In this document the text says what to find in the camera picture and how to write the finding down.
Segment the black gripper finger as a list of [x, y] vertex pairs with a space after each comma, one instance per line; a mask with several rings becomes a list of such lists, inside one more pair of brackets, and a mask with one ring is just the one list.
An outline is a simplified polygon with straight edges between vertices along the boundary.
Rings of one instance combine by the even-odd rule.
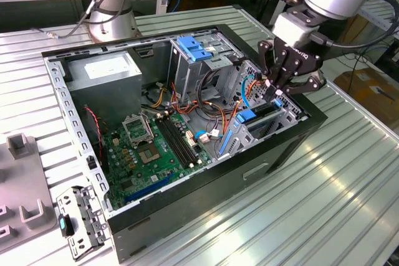
[[259, 65], [262, 74], [266, 77], [267, 90], [263, 99], [270, 102], [277, 91], [284, 91], [287, 78], [283, 70], [287, 61], [286, 43], [283, 40], [262, 40], [257, 45]]
[[[325, 78], [320, 72], [322, 60], [305, 62], [294, 60], [283, 63], [276, 80], [276, 88], [285, 94], [297, 95], [307, 92], [314, 92], [325, 85]], [[292, 78], [300, 75], [307, 75], [305, 82], [292, 82]]]

